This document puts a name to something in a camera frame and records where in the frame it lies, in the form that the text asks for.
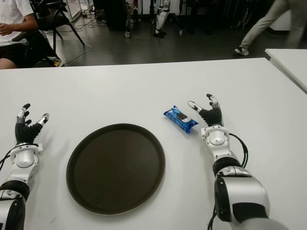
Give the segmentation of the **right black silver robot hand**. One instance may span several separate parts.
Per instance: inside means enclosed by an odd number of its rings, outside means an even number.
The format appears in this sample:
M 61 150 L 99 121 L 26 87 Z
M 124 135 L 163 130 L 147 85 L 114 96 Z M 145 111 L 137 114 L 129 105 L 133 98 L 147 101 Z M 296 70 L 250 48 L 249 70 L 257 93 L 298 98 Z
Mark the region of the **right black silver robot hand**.
M 214 125 L 224 126 L 222 111 L 219 102 L 212 94 L 208 93 L 206 94 L 206 97 L 209 100 L 209 105 L 211 106 L 211 109 L 209 110 L 204 109 L 192 100 L 188 101 L 188 106 L 200 115 L 200 117 L 205 121 L 207 126 L 209 127 Z

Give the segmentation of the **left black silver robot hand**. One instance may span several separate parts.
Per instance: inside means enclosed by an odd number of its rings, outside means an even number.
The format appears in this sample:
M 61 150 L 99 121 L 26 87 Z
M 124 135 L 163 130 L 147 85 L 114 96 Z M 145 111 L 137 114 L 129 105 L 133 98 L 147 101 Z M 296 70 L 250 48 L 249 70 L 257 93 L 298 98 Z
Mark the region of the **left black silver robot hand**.
M 38 136 L 43 126 L 49 121 L 49 114 L 45 113 L 42 117 L 34 124 L 32 120 L 26 120 L 26 117 L 30 114 L 28 109 L 30 104 L 25 104 L 17 114 L 15 124 L 15 139 L 16 144 L 29 143 L 32 144 L 35 138 Z

